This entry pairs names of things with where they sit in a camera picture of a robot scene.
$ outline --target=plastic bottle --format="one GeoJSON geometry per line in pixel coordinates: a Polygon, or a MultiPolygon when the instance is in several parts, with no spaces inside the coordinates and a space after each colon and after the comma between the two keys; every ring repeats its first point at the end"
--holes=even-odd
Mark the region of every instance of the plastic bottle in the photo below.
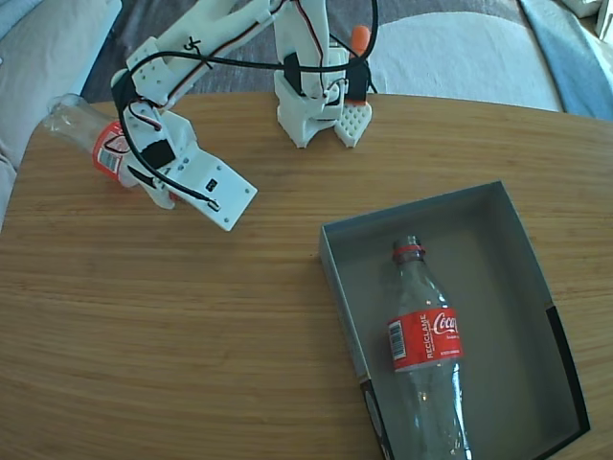
{"type": "Polygon", "coordinates": [[[54,136],[79,146],[92,157],[98,170],[124,187],[138,184],[124,161],[130,150],[119,122],[96,110],[81,96],[66,94],[51,100],[49,115],[42,124],[54,136]]]}
{"type": "Polygon", "coordinates": [[[415,388],[410,409],[421,435],[422,460],[471,460],[462,410],[464,351],[455,311],[423,260],[420,240],[394,243],[402,292],[389,337],[402,388],[415,388]]]}

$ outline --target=open box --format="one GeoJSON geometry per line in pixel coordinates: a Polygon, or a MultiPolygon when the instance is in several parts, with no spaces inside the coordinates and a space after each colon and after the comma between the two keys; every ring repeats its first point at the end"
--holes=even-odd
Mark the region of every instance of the open box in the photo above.
{"type": "Polygon", "coordinates": [[[397,315],[392,243],[418,235],[458,314],[464,413],[474,460],[544,459],[589,430],[551,293],[501,182],[322,228],[320,256],[355,371],[389,458],[412,459],[387,337],[397,315]]]}

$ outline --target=wooden tabletop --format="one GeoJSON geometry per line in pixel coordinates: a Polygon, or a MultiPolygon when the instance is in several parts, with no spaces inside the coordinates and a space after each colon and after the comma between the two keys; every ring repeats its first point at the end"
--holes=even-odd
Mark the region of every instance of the wooden tabletop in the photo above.
{"type": "Polygon", "coordinates": [[[38,132],[0,235],[3,460],[375,459],[323,222],[504,179],[613,451],[613,126],[378,96],[356,149],[295,149],[268,94],[186,98],[200,145],[260,189],[226,234],[157,208],[38,132]]]}

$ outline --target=white 3d-printed robot arm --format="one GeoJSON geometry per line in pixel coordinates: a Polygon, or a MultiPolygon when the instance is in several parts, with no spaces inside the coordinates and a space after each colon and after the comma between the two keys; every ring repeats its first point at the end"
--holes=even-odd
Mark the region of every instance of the white 3d-printed robot arm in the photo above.
{"type": "MultiPolygon", "coordinates": [[[[329,45],[326,0],[251,0],[233,11],[237,2],[200,0],[159,38],[146,40],[112,81],[126,137],[139,153],[130,153],[122,167],[159,206],[171,209],[173,196],[179,196],[227,231],[257,189],[202,150],[190,122],[169,112],[214,64],[182,57],[142,64],[143,59],[166,51],[223,58],[274,22],[278,58],[287,67],[292,62],[296,67],[327,67],[349,61],[346,50],[329,45]]],[[[278,119],[298,147],[328,127],[348,146],[361,136],[372,111],[367,103],[345,102],[345,74],[275,72],[278,119]]]]}

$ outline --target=red label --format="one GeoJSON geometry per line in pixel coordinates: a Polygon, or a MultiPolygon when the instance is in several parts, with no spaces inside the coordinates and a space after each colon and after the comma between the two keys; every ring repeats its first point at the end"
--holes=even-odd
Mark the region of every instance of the red label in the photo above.
{"type": "Polygon", "coordinates": [[[464,355],[453,309],[405,314],[388,323],[388,333],[396,370],[464,355]]]}
{"type": "Polygon", "coordinates": [[[119,122],[113,122],[100,134],[92,157],[94,166],[111,179],[119,182],[119,170],[122,166],[124,155],[130,152],[125,140],[124,131],[119,122]]]}

